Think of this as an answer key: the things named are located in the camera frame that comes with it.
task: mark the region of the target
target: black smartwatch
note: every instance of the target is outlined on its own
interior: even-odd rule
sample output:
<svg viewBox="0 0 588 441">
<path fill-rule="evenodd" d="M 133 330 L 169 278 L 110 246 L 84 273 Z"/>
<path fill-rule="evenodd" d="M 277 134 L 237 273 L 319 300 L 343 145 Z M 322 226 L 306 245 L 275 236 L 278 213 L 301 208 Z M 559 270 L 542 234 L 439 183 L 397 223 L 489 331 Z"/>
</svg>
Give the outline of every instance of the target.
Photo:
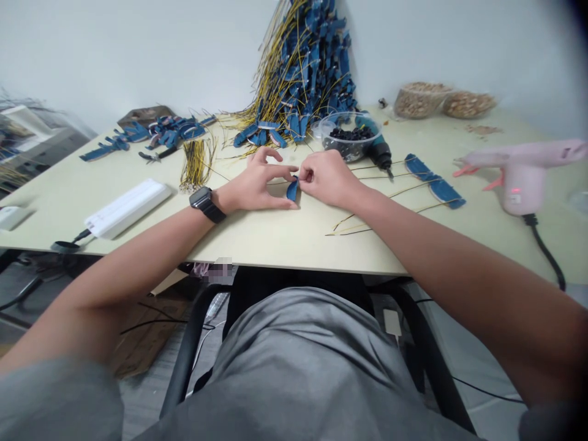
<svg viewBox="0 0 588 441">
<path fill-rule="evenodd" d="M 208 219 L 219 224 L 227 217 L 212 200 L 213 191 L 208 187 L 202 187 L 190 196 L 190 206 L 199 209 Z"/>
</svg>

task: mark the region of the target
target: bag of peanuts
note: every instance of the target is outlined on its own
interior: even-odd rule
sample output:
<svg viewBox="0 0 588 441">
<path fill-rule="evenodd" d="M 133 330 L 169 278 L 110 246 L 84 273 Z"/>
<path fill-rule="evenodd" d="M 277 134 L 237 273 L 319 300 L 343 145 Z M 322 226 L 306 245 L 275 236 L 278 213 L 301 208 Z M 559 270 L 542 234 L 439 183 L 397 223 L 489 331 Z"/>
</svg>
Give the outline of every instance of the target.
<svg viewBox="0 0 588 441">
<path fill-rule="evenodd" d="M 427 118 L 452 90 L 451 86 L 443 83 L 409 83 L 398 91 L 394 113 L 402 118 Z"/>
<path fill-rule="evenodd" d="M 443 103 L 443 113 L 452 118 L 480 118 L 496 107 L 490 94 L 459 91 L 450 94 Z"/>
</svg>

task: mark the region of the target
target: electric screwdriver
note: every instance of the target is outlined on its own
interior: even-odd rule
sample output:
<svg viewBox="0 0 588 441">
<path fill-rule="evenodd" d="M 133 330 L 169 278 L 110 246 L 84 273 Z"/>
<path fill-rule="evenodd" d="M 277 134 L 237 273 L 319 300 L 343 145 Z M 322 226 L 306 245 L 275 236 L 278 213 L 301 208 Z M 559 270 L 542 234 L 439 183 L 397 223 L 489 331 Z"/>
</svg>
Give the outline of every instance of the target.
<svg viewBox="0 0 588 441">
<path fill-rule="evenodd" d="M 367 110 L 363 110 L 361 113 L 369 115 Z M 355 117 L 355 125 L 357 127 L 366 126 L 372 130 L 372 133 L 377 133 L 378 128 L 375 126 L 371 118 L 364 118 L 360 115 Z M 366 156 L 372 160 L 380 170 L 388 173 L 391 181 L 394 181 L 394 175 L 392 174 L 392 153 L 390 152 L 390 146 L 384 141 L 382 135 L 378 136 L 374 143 L 368 147 Z"/>
</svg>

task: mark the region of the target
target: pliers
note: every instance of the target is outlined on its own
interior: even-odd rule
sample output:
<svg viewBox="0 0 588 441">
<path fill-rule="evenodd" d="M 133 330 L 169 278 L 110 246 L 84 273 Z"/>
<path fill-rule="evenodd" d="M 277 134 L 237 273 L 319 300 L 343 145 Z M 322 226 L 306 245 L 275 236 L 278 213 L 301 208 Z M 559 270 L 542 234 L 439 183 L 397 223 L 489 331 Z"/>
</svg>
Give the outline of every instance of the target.
<svg viewBox="0 0 588 441">
<path fill-rule="evenodd" d="M 146 159 L 147 160 L 147 164 L 151 164 L 152 162 L 161 162 L 161 160 L 163 158 L 171 155 L 172 153 L 174 153 L 177 150 L 178 150 L 178 146 L 175 145 L 173 147 L 169 147 L 168 149 L 166 149 L 161 154 L 154 153 L 153 155 L 148 155 L 148 154 L 145 154 L 143 152 L 139 152 L 139 156 L 142 157 L 143 159 Z"/>
</svg>

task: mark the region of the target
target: sleeve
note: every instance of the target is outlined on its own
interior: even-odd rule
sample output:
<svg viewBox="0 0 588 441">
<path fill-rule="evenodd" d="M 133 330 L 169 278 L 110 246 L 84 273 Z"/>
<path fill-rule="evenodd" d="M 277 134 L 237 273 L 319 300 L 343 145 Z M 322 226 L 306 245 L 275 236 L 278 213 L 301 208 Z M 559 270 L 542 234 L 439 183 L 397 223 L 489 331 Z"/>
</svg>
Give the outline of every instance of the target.
<svg viewBox="0 0 588 441">
<path fill-rule="evenodd" d="M 123 402 L 104 366 L 63 358 L 0 377 L 0 440 L 120 440 Z"/>
<path fill-rule="evenodd" d="M 559 441 L 566 438 L 578 406 L 571 402 L 555 402 L 532 407 L 522 414 L 519 423 L 521 441 Z"/>
</svg>

